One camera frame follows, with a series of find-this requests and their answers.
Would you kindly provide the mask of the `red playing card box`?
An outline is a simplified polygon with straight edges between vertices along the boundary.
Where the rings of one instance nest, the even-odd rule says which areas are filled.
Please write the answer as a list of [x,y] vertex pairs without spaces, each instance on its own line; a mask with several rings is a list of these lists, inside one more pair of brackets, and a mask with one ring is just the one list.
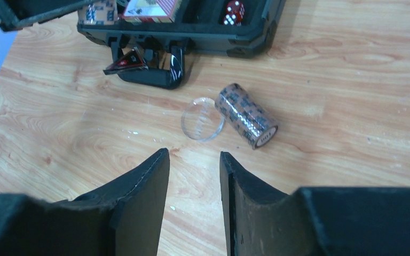
[[121,17],[129,23],[173,23],[181,0],[128,1]]

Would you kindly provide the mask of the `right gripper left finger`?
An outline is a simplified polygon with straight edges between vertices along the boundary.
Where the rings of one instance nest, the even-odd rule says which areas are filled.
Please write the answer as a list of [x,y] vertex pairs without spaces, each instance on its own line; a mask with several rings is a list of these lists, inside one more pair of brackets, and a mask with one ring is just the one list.
[[169,171],[161,148],[72,201],[0,194],[0,255],[156,255]]

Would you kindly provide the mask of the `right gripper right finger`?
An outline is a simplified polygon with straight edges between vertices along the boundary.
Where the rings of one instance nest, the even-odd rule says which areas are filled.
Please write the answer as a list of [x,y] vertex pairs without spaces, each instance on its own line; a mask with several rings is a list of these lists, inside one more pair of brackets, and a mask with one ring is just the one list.
[[283,193],[220,154],[228,255],[410,255],[410,187]]

